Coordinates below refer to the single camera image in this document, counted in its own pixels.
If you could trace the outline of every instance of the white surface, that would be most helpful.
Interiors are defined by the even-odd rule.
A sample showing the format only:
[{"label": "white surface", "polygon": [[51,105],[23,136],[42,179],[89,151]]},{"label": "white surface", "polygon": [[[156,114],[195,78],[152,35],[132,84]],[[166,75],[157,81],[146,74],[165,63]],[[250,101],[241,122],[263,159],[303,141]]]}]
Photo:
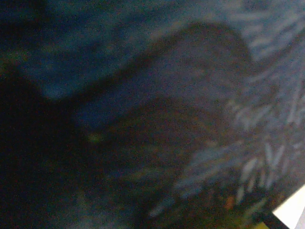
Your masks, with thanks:
[{"label": "white surface", "polygon": [[279,206],[273,213],[289,229],[296,229],[296,224],[305,207],[305,185],[294,193],[287,201]]}]

